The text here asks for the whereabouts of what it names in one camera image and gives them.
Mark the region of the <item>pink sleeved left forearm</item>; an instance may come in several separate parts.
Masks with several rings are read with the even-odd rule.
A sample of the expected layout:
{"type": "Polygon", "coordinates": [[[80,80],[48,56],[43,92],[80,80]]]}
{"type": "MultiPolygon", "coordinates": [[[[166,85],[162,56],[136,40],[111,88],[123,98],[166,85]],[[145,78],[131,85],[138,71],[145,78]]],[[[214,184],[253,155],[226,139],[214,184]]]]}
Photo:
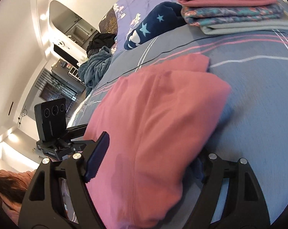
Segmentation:
{"type": "Polygon", "coordinates": [[[8,181],[4,191],[0,191],[5,204],[3,208],[16,225],[18,225],[23,198],[35,173],[36,170],[21,173],[0,170],[0,176],[8,181]]]}

